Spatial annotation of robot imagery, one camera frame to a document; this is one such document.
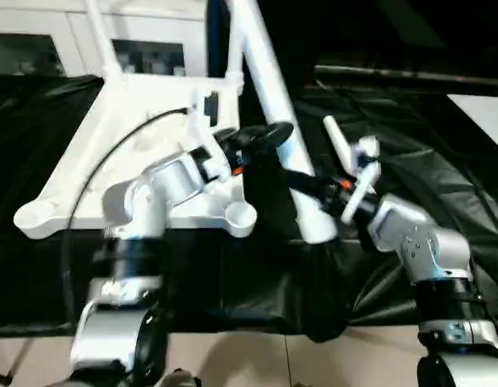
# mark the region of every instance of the white pole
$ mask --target white pole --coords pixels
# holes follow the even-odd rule
[[[106,26],[98,9],[96,0],[85,0],[88,19],[95,39],[97,50],[102,59],[102,76],[105,80],[122,76],[122,68],[117,61],[116,53],[110,38],[106,34]]]
[[[255,0],[230,0],[228,5],[238,31],[243,35],[243,51],[267,122],[287,121],[295,126],[290,138],[278,148],[281,165],[313,176],[313,167],[258,5]],[[291,193],[305,242],[322,243],[337,236],[334,220],[321,210],[317,200],[293,189]]]
[[[351,176],[355,175],[355,166],[353,162],[353,152],[351,146],[346,140],[346,136],[342,133],[337,125],[337,122],[331,115],[327,115],[323,120],[324,127],[328,132],[331,143],[337,152],[338,159],[344,170]]]
[[[243,35],[237,23],[236,9],[231,9],[230,46],[227,54],[226,79],[234,82],[237,94],[243,91]]]

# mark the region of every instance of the white metal frame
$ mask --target white metal frame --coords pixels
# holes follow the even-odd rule
[[[77,191],[104,152],[147,116],[182,107],[183,103],[189,106],[195,90],[217,90],[221,97],[217,127],[238,127],[237,94],[241,92],[243,85],[242,52],[267,121],[286,121],[295,125],[291,137],[278,149],[281,164],[287,169],[313,175],[313,167],[297,127],[292,103],[255,0],[228,2],[232,14],[232,29],[228,71],[224,79],[123,74],[96,1],[85,1],[101,53],[106,83],[40,196],[17,211],[15,224],[27,236],[43,238],[61,229]],[[179,125],[177,119],[179,118],[164,119],[155,127],[157,130],[167,128],[167,134],[175,134],[176,127],[184,126],[183,122]],[[124,151],[112,157],[92,185],[91,192],[85,195],[84,202],[77,211],[75,228],[104,227],[103,223],[98,222],[102,219],[100,199],[108,186],[133,178],[145,165],[172,154],[186,140],[193,142],[192,136],[188,136],[188,139],[164,139],[157,133],[150,130],[149,133],[143,133],[145,139],[133,139]],[[140,144],[147,146],[146,152],[139,152]],[[226,192],[225,183],[212,186],[213,191],[217,188],[218,197]],[[241,179],[239,184],[229,188],[229,192],[243,197]],[[320,203],[294,190],[291,193],[297,208],[297,222],[305,242],[321,243],[333,239],[337,235],[334,221],[321,210]],[[199,203],[196,210],[204,211],[204,207],[204,203]],[[183,214],[181,220],[184,219],[189,224],[187,217],[193,216],[190,213]]]

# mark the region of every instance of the orange part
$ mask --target orange part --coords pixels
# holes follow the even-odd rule
[[[240,173],[243,173],[243,167],[233,169],[233,176],[238,176]]]
[[[349,180],[342,180],[340,182],[340,185],[345,188],[345,189],[351,189],[353,188],[353,183],[351,183]]]

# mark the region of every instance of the cabinet door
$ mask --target cabinet door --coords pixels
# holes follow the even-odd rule
[[[0,74],[83,73],[65,13],[0,10]]]
[[[88,73],[101,75],[101,59],[86,14],[70,14],[70,23]],[[118,62],[131,73],[206,75],[203,20],[104,15],[106,33]]]

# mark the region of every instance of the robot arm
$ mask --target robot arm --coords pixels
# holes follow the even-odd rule
[[[439,227],[411,202],[391,194],[379,198],[370,186],[380,170],[376,158],[345,149],[352,166],[346,170],[357,177],[357,186],[341,177],[322,180],[287,171],[289,185],[317,198],[333,216],[347,214],[350,206],[348,220],[355,216],[376,249],[398,255],[414,288],[418,338],[429,353],[417,367],[420,386],[498,386],[498,334],[476,288],[466,238]],[[375,171],[374,177],[363,179],[366,171],[369,176]]]
[[[293,125],[273,123],[216,135],[234,175],[274,151]],[[89,287],[70,355],[68,381],[88,385],[154,385],[163,375],[168,328],[162,292],[167,213],[198,195],[219,175],[204,148],[149,165],[133,181],[108,189],[102,204],[110,224],[96,255],[99,269]]]

